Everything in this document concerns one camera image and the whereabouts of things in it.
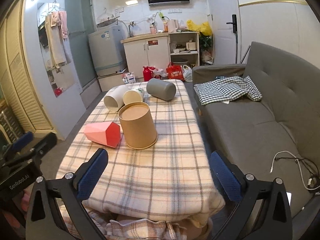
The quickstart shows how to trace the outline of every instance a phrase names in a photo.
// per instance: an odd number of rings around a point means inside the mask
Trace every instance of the clothes hanger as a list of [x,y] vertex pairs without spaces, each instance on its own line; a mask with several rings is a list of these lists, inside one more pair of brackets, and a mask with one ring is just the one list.
[[50,7],[48,10],[45,10],[45,11],[41,14],[41,16],[42,16],[42,17],[45,17],[45,16],[47,16],[49,13],[53,12],[54,10],[57,11],[57,12],[58,12],[58,11],[65,11],[65,10],[66,10],[65,8],[61,8],[61,7],[57,6],[56,4],[57,4],[57,1],[54,0],[53,6]]

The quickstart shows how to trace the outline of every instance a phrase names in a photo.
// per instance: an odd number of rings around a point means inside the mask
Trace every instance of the blue gripper pad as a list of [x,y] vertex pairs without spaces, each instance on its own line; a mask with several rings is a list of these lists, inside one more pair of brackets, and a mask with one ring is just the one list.
[[217,175],[229,199],[236,203],[242,200],[241,185],[231,170],[226,166],[218,153],[213,152],[210,157],[210,168]]
[[[77,200],[83,201],[90,197],[107,165],[108,152],[105,149],[100,148],[87,163],[83,163],[80,166],[75,173],[76,176],[83,173],[83,176],[77,182]],[[87,168],[85,172],[81,172],[81,169],[83,168]]]
[[27,144],[32,142],[33,134],[32,132],[27,132],[23,136],[21,136],[17,141],[12,143],[11,151],[14,153],[20,152]]

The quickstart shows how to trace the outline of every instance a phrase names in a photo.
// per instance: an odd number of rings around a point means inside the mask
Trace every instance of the gray floor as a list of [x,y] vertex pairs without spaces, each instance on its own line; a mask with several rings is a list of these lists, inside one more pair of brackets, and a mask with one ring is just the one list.
[[[193,110],[196,113],[197,122],[201,131],[201,135],[204,141],[206,153],[208,155],[208,158],[210,158],[211,153],[215,150],[214,145],[211,143],[209,131],[207,129],[207,126],[201,116],[197,114],[197,104],[193,96],[193,85],[192,83],[185,83],[186,89],[188,91],[190,101],[193,107]],[[44,177],[46,179],[55,179],[56,173],[58,171],[59,165],[65,156],[68,148],[70,147],[73,139],[75,138],[76,134],[90,115],[90,113],[93,111],[93,109],[97,106],[97,104],[101,101],[101,99],[104,97],[106,93],[101,93],[89,106],[85,114],[81,117],[79,122],[76,124],[72,132],[69,134],[68,138],[65,141],[58,141],[57,146],[55,146],[50,152],[47,153],[46,156],[42,159],[41,164],[41,170],[44,174]],[[221,194],[224,194],[224,191],[221,187],[220,182],[218,181],[215,174],[212,174],[214,183],[218,190],[221,192]],[[221,228],[223,223],[226,221],[228,214],[230,214],[231,210],[233,209],[233,204],[230,202],[226,203],[225,208],[220,211],[218,214],[214,215],[212,217],[213,219],[213,231],[212,233],[215,234],[218,232],[218,230]]]

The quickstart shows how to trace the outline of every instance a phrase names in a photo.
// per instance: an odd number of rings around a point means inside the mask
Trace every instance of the checkered blanket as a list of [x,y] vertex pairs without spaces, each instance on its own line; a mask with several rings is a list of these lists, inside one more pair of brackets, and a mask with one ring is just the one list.
[[[136,221],[115,221],[111,213],[103,214],[86,208],[95,225],[108,240],[132,240],[132,239],[153,239],[153,240],[187,240],[187,229],[175,222],[158,221],[149,219]],[[66,207],[60,207],[61,215],[67,225],[69,233],[79,239],[81,236],[73,225]]]
[[227,77],[194,86],[201,105],[233,101],[246,95],[252,101],[260,101],[262,95],[249,76]]
[[[93,110],[57,173],[57,178],[62,178],[69,171],[75,172],[100,147],[108,151],[108,166],[89,200],[84,201],[85,206],[102,213],[152,221],[188,218],[199,228],[223,208],[225,203],[213,183],[186,88],[181,81],[169,82],[177,88],[172,101],[145,94],[159,135],[156,144],[148,149],[128,147],[122,130],[121,142],[115,149],[89,141],[84,135],[86,124],[108,121],[120,124],[118,113],[108,111],[103,100]],[[146,86],[146,82],[128,85],[145,90]]]

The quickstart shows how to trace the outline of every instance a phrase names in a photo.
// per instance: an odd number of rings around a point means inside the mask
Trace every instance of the gray sofa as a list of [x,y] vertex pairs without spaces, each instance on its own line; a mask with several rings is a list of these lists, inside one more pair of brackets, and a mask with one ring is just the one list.
[[[249,75],[263,99],[201,106],[195,94],[211,138],[217,150],[244,174],[251,173],[259,180],[283,179],[292,193],[293,239],[299,239],[316,217],[320,197],[303,187],[294,160],[278,160],[273,173],[269,172],[274,155],[285,150],[320,168],[320,70],[296,55],[252,42],[246,65],[195,67],[193,83],[221,75]],[[278,157],[291,156],[284,153]],[[310,173],[303,166],[302,173],[307,184]]]

